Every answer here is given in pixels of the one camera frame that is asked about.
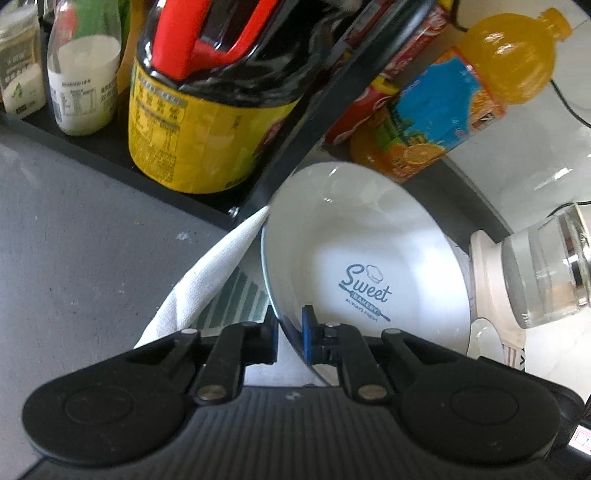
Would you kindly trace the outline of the white plate Sweet Bakery print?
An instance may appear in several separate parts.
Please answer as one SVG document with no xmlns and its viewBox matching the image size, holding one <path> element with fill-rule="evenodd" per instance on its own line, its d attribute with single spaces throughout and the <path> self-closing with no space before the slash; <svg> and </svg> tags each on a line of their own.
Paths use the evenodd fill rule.
<svg viewBox="0 0 591 480">
<path fill-rule="evenodd" d="M 469 295 L 454 248 L 400 185 L 366 167 L 324 162 L 276 191 L 263 227 L 263 278 L 287 340 L 304 352 L 303 309 L 369 337 L 398 328 L 468 350 Z"/>
</svg>

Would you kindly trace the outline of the patterned white table cloth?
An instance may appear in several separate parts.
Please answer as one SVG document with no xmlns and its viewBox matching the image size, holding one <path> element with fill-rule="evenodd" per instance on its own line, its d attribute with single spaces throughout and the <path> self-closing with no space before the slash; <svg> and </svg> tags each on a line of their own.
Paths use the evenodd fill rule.
<svg viewBox="0 0 591 480">
<path fill-rule="evenodd" d="M 270 208 L 232 229 L 188 270 L 143 330 L 137 348 L 186 329 L 215 336 L 232 324 L 263 322 L 270 294 L 263 281 L 260 236 Z"/>
</svg>

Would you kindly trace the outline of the red cola bottle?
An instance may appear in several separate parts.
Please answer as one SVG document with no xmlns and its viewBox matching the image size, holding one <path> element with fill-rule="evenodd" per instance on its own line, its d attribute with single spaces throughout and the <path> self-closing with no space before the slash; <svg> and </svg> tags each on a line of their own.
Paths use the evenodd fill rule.
<svg viewBox="0 0 591 480">
<path fill-rule="evenodd" d="M 383 71 L 363 93 L 349 105 L 345 113 L 325 133 L 325 144 L 345 142 L 363 123 L 369 120 L 388 100 L 400 92 L 394 78 L 401 74 L 450 24 L 452 1 L 438 1 L 419 29 L 391 58 Z"/>
</svg>

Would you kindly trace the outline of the white powder glass bottle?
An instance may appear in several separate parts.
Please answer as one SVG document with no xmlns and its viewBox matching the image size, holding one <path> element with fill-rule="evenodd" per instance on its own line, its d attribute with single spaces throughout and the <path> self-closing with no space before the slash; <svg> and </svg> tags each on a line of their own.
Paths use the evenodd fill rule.
<svg viewBox="0 0 591 480">
<path fill-rule="evenodd" d="M 90 135 L 112 119 L 121 54 L 116 1 L 60 1 L 47 50 L 50 98 L 59 129 Z"/>
</svg>

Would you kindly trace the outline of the orange juice bottle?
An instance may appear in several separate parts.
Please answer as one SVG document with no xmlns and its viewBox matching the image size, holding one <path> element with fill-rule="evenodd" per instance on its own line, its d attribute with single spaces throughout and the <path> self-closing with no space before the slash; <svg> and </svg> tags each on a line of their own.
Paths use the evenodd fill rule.
<svg viewBox="0 0 591 480">
<path fill-rule="evenodd" d="M 556 8 L 489 16 L 356 129 L 356 163 L 402 183 L 550 83 L 573 29 Z"/>
</svg>

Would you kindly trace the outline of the small seasoning jar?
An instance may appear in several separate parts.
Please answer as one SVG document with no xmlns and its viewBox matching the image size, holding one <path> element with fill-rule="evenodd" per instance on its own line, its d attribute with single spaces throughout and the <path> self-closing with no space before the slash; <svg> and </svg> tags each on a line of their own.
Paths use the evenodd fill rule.
<svg viewBox="0 0 591 480">
<path fill-rule="evenodd" d="M 1 4 L 1 100 L 17 118 L 46 104 L 36 1 Z"/>
</svg>

